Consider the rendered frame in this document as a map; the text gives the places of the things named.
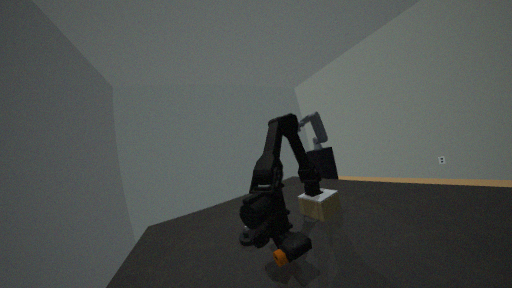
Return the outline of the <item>orange knob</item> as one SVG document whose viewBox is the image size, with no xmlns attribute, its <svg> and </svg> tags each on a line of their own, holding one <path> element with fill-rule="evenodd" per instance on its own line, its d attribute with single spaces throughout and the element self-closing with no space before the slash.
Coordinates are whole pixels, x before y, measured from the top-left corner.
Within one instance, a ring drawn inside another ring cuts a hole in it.
<svg viewBox="0 0 512 288">
<path fill-rule="evenodd" d="M 273 252 L 273 257 L 278 266 L 283 266 L 289 262 L 286 258 L 285 252 L 283 253 L 280 249 Z"/>
</svg>

